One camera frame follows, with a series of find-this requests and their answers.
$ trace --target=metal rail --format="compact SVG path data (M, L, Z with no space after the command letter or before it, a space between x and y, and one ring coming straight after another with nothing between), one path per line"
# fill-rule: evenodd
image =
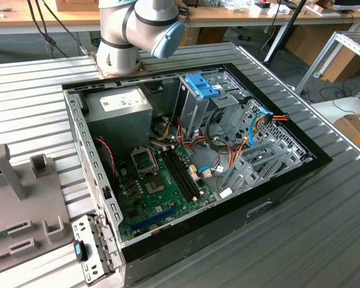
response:
M316 73L317 67L320 63L328 56L328 54L332 51L334 44L338 42L340 45L336 47L335 51L325 62L322 69ZM315 77L321 76L326 69L328 69L329 65L335 59L335 52L340 51L341 47L347 47L351 51L355 52L360 56L360 32L334 32L331 38L328 40L323 50L320 52L316 60L313 62L310 69L307 71L303 79L300 81L299 85L296 87L296 93L300 95L300 93L304 90L308 80L315 75Z

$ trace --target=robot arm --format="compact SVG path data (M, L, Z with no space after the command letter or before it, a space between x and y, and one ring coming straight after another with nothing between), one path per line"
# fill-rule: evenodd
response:
M100 0L98 66L110 74L140 67L138 48L163 59L178 48L185 32L173 0Z

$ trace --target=blue drive bay latch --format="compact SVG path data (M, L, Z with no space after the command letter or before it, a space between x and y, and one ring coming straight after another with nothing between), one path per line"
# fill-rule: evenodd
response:
M201 99L213 98L220 95L200 74L189 74L185 79L189 85L199 93Z

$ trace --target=motherboard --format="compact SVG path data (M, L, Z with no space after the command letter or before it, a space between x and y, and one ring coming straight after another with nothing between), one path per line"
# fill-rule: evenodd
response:
M216 201L203 179L192 178L189 169L192 162L183 147L166 151L150 149L140 153L136 161L133 155L130 161L123 161L116 167L119 172L118 203L124 216L119 225L123 241ZM157 166L157 172L153 169L153 173L142 176L141 168L151 166Z

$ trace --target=ram slot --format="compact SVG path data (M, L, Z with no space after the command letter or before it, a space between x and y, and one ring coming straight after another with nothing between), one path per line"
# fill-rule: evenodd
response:
M199 191L189 176L188 172L183 168L182 163L178 159L178 156L175 152L170 151L164 153L162 158L168 167L171 175L175 179L175 182L181 189L185 199L190 202L193 200L193 197L199 197Z

